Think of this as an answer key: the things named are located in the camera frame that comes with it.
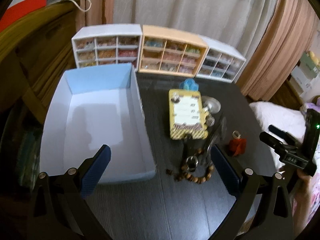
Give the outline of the person's right hand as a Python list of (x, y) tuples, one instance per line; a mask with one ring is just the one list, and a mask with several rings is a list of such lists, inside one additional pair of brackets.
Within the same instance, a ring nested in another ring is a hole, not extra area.
[(297, 223), (306, 224), (311, 208), (312, 177), (306, 175), (301, 169), (297, 170), (297, 175), (301, 182), (294, 196), (296, 202), (294, 219)]

